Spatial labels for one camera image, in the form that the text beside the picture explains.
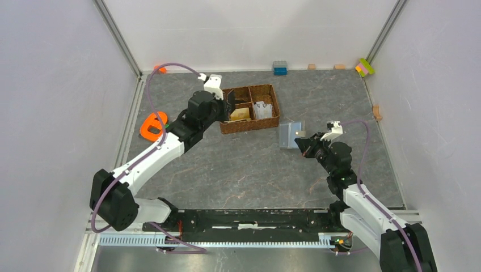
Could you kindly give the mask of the black credit card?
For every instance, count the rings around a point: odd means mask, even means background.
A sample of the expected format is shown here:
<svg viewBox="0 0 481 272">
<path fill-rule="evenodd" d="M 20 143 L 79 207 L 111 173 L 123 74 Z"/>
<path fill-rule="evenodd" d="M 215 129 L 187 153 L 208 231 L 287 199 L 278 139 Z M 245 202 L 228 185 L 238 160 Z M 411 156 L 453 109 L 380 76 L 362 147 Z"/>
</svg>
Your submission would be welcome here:
<svg viewBox="0 0 481 272">
<path fill-rule="evenodd" d="M 226 110 L 229 116 L 235 110 L 235 91 L 233 89 L 226 93 Z"/>
</svg>

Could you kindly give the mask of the grey card holder wallet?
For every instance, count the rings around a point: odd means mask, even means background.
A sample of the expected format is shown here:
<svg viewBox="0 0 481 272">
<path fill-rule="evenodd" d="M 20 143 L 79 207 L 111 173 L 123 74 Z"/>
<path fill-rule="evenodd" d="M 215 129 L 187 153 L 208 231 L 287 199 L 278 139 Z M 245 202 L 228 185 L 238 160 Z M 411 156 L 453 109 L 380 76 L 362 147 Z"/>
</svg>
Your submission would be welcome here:
<svg viewBox="0 0 481 272">
<path fill-rule="evenodd" d="M 298 149 L 295 140 L 306 136 L 303 121 L 283 122 L 279 124 L 279 148 Z"/>
</svg>

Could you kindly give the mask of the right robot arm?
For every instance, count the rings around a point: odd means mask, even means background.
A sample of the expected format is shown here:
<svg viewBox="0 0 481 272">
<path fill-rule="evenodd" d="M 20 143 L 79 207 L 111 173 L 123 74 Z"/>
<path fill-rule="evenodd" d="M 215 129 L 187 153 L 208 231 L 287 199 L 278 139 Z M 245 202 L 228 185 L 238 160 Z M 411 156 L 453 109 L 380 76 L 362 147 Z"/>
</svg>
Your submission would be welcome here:
<svg viewBox="0 0 481 272">
<path fill-rule="evenodd" d="M 295 143 L 304 158 L 316 159 L 328 173 L 328 187 L 338 197 L 327 217 L 332 230 L 353 232 L 376 255 L 382 271 L 437 271 L 426 229 L 397 217 L 370 193 L 352 169 L 351 147 L 320 135 Z"/>
</svg>

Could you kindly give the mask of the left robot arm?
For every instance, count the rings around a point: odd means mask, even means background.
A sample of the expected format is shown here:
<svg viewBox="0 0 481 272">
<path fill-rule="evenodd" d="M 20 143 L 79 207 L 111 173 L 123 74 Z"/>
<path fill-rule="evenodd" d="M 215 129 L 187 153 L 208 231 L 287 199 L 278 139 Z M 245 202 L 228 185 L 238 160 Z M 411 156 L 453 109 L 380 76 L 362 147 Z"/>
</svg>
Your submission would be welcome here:
<svg viewBox="0 0 481 272">
<path fill-rule="evenodd" d="M 160 139 L 115 170 L 97 171 L 89 201 L 93 217 L 101 217 L 115 231 L 123 231 L 134 222 L 155 222 L 165 231 L 173 230 L 178 225 L 178 215 L 167 202 L 136 198 L 136 194 L 169 162 L 201 141 L 210 125 L 230 119 L 235 94 L 233 90 L 222 94 L 223 99 L 216 99 L 211 92 L 196 91 Z"/>
</svg>

